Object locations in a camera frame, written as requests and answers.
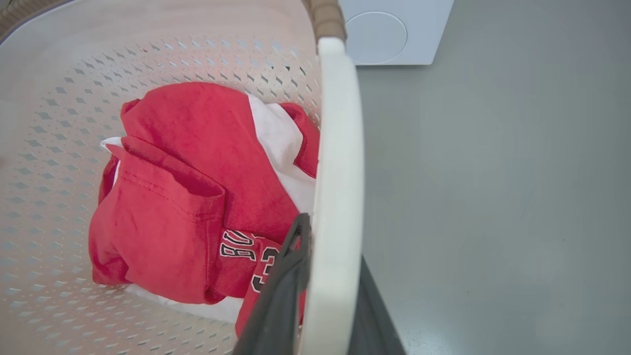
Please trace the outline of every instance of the brown wrapped handle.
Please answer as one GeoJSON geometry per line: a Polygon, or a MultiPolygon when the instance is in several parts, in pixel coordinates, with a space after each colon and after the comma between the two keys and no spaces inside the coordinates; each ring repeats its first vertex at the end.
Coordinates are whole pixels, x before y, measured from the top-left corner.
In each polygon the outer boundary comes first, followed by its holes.
{"type": "Polygon", "coordinates": [[[315,42],[321,37],[337,37],[346,42],[346,27],[338,0],[302,0],[311,24],[315,42]]]}

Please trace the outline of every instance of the red and white garment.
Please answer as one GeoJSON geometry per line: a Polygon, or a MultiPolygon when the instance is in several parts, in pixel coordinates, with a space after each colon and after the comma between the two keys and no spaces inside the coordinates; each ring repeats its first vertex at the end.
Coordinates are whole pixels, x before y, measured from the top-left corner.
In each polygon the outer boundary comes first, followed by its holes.
{"type": "Polygon", "coordinates": [[[244,298],[239,334],[293,219],[312,208],[317,128],[297,105],[207,83],[152,90],[121,119],[128,136],[104,142],[90,224],[94,281],[180,303],[244,298]]]}

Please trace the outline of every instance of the floor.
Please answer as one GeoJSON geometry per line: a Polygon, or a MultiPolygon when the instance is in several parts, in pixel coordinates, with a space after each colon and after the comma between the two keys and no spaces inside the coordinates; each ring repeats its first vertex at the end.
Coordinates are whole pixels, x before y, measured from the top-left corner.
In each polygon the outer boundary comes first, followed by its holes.
{"type": "Polygon", "coordinates": [[[456,1],[362,68],[364,253],[408,355],[631,353],[631,3],[456,1]]]}

